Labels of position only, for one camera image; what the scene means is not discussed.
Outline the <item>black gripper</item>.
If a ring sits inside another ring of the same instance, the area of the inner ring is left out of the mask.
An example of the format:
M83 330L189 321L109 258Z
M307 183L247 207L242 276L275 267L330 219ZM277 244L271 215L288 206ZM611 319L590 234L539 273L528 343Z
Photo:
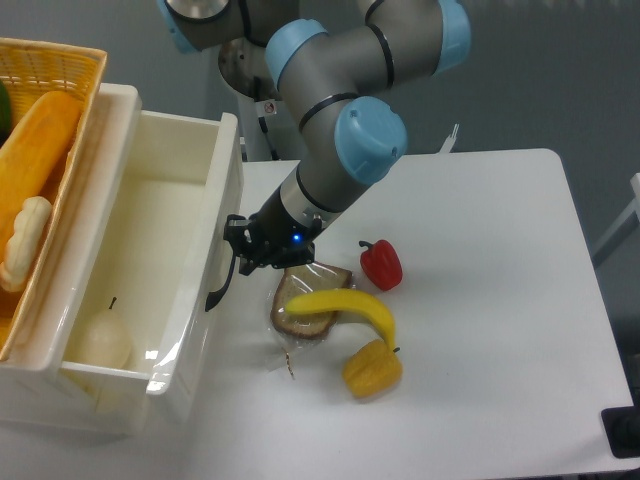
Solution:
M275 191L249 219L228 215L223 238L239 262L239 273L249 276L256 268L282 269L312 263L314 240L322 230L319 215L309 226L301 224L286 210L280 192Z

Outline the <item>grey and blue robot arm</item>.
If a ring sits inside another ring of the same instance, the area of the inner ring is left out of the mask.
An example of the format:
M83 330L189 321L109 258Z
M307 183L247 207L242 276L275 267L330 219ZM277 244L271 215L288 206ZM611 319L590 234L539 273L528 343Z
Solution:
M184 52L244 39L261 48L308 157L224 237L248 275L311 263L315 239L405 154L401 118L378 93L462 63L471 26L456 1L363 1L362 26L332 35L295 1L162 1Z

